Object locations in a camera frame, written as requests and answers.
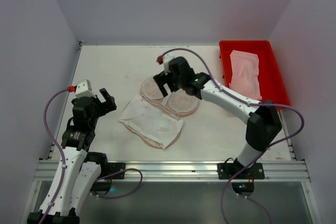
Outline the floral pink laundry bag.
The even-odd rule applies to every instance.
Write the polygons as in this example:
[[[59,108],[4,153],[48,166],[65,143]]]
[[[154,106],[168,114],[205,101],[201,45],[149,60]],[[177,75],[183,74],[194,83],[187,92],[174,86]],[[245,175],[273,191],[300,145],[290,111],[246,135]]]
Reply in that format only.
[[[140,94],[125,106],[119,122],[146,145],[165,149],[179,139],[182,118],[195,113],[199,104],[198,98],[182,89],[164,97],[153,77],[149,77],[142,82]]]

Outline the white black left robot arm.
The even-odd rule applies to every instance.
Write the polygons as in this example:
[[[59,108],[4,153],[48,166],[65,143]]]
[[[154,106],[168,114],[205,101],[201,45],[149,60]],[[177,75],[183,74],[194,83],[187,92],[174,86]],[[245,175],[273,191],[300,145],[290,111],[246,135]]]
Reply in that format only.
[[[28,215],[27,223],[79,223],[83,200],[95,180],[107,172],[107,156],[90,152],[98,119],[117,109],[114,97],[100,89],[105,101],[80,91],[80,86],[68,87],[75,92],[72,117],[68,120],[62,142],[56,144],[61,157],[51,187],[37,212]]]

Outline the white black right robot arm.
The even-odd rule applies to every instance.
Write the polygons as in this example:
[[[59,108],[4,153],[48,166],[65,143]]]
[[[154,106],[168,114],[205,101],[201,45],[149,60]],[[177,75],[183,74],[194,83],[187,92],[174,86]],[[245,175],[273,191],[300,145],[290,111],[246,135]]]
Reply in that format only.
[[[184,90],[188,95],[225,109],[246,124],[246,144],[234,160],[234,173],[252,166],[255,158],[266,151],[282,130],[277,109],[271,101],[263,106],[257,100],[220,85],[204,72],[195,73],[184,57],[159,56],[157,62],[164,70],[153,79],[163,96],[169,91]]]

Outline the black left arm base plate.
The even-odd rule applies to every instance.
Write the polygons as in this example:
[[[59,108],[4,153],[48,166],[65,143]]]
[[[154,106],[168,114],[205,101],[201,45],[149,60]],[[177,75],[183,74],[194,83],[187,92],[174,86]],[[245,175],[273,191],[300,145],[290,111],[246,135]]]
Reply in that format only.
[[[119,179],[122,180],[125,177],[123,170],[126,168],[126,163],[112,162],[108,163],[107,174],[108,179]]]

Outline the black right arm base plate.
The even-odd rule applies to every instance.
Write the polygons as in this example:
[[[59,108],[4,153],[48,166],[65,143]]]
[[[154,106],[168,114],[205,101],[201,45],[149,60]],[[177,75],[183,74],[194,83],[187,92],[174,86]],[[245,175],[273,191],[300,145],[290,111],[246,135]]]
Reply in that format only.
[[[217,173],[219,179],[229,180],[238,173],[234,179],[265,179],[265,173],[262,163],[255,163],[251,167],[243,168],[238,163],[218,163]]]

